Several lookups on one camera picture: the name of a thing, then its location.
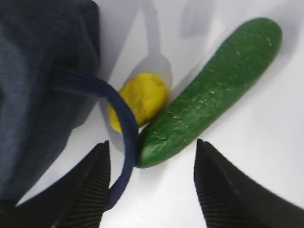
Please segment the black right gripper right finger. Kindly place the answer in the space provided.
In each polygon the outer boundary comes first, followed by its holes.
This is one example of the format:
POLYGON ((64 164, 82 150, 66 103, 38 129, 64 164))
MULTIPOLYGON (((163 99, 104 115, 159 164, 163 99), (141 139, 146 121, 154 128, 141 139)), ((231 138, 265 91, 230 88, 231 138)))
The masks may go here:
POLYGON ((194 183, 208 228, 302 228, 304 210, 249 178, 197 140, 194 183))

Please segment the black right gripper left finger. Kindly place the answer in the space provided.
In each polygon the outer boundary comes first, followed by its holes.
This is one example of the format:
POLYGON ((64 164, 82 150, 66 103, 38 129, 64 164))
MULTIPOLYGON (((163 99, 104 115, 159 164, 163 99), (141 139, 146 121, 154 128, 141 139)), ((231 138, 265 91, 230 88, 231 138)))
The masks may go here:
POLYGON ((16 228, 97 228, 108 198, 109 142, 97 144, 71 171, 23 203, 16 228))

